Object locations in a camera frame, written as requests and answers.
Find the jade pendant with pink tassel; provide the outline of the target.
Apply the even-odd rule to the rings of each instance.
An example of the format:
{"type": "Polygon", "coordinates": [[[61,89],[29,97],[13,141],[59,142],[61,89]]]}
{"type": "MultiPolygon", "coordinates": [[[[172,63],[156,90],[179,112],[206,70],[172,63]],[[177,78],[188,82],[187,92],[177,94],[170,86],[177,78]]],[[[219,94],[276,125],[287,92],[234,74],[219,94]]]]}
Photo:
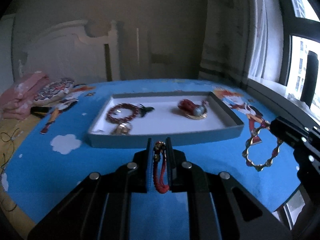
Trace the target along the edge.
{"type": "Polygon", "coordinates": [[[193,120],[201,120],[207,117],[208,101],[202,100],[201,104],[197,105],[189,99],[183,99],[178,103],[178,108],[185,114],[186,117],[193,120]]]}

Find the grey shallow jewelry box tray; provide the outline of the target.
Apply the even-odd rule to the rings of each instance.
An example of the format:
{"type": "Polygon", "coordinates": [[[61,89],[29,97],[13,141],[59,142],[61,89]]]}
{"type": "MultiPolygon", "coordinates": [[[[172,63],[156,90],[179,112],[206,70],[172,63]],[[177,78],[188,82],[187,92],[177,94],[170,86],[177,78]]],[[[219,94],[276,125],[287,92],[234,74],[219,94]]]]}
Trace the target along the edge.
{"type": "Polygon", "coordinates": [[[113,94],[87,134],[90,145],[95,148],[144,148],[149,138],[160,141],[170,137],[175,146],[233,139],[240,136],[243,127],[243,121],[212,92],[151,92],[113,94]],[[205,101],[207,116],[198,120],[188,118],[178,108],[183,99],[197,105],[205,101]],[[154,111],[131,120],[128,134],[115,134],[117,124],[106,117],[112,107],[121,103],[153,107],[154,111]]]}

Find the blue cartoon bed sheet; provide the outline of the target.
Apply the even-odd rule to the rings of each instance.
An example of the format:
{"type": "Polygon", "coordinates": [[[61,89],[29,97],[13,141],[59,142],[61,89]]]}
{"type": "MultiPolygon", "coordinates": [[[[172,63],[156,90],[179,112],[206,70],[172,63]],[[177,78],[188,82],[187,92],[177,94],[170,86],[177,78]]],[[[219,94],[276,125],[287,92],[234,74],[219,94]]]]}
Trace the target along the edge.
{"type": "Polygon", "coordinates": [[[45,121],[29,133],[17,149],[19,157],[8,165],[11,179],[10,196],[34,222],[39,222],[72,189],[91,172],[108,174],[132,160],[135,150],[93,148],[87,131],[106,100],[112,94],[147,92],[213,92],[244,122],[238,138],[184,145],[179,150],[204,171],[218,174],[229,172],[269,211],[275,211],[299,186],[299,165],[287,144],[279,146],[279,153],[270,167],[258,172],[242,157],[245,142],[250,136],[249,120],[240,105],[257,109],[265,120],[275,114],[255,98],[239,88],[202,80],[131,80],[96,83],[90,91],[78,94],[78,103],[63,112],[42,135],[45,121]]]}

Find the white window curtain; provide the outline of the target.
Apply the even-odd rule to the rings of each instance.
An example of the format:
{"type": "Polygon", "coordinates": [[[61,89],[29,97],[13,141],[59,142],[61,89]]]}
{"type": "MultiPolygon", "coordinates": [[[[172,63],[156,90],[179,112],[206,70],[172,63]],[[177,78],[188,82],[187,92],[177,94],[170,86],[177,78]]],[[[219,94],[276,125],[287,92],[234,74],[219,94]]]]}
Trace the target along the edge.
{"type": "Polygon", "coordinates": [[[283,60],[284,27],[279,0],[249,0],[251,61],[248,75],[279,82],[283,60]]]}

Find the yellow bed sheet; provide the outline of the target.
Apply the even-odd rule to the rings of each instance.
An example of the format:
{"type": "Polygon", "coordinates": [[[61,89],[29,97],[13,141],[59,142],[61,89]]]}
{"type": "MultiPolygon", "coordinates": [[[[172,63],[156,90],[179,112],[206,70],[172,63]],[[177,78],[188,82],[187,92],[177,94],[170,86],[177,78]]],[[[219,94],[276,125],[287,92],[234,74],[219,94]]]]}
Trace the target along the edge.
{"type": "Polygon", "coordinates": [[[24,120],[1,119],[1,239],[27,239],[35,226],[9,194],[16,174],[9,174],[8,165],[19,157],[17,149],[39,121],[32,115],[24,120]]]}

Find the patterned round cushion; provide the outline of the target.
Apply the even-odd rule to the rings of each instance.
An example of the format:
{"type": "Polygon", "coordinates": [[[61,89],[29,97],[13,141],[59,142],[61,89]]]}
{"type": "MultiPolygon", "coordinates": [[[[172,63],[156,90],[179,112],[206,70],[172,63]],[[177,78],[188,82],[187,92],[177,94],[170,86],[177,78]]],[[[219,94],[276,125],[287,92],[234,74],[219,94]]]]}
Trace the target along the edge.
{"type": "Polygon", "coordinates": [[[41,88],[34,98],[35,106],[45,106],[64,98],[74,87],[74,80],[63,77],[41,88]]]}

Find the pink folded blanket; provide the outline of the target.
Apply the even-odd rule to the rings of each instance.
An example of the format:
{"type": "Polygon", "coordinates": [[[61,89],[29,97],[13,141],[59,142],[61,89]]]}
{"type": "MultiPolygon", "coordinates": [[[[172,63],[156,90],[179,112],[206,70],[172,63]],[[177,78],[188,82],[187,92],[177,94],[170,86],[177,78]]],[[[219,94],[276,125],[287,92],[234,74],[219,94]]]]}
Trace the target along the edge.
{"type": "Polygon", "coordinates": [[[1,118],[23,120],[30,115],[38,91],[50,83],[41,71],[26,74],[1,95],[1,118]]]}

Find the white wooden headboard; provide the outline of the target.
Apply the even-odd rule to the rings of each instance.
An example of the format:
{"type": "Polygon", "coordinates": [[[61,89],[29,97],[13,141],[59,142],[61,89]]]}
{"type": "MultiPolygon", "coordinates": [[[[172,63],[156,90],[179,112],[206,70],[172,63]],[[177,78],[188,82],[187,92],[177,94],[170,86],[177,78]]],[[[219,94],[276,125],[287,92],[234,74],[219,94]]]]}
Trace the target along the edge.
{"type": "Polygon", "coordinates": [[[111,21],[107,35],[90,37],[87,20],[54,25],[24,48],[25,61],[18,62],[19,76],[41,70],[52,80],[70,77],[76,83],[118,81],[120,55],[118,26],[111,21]]]}

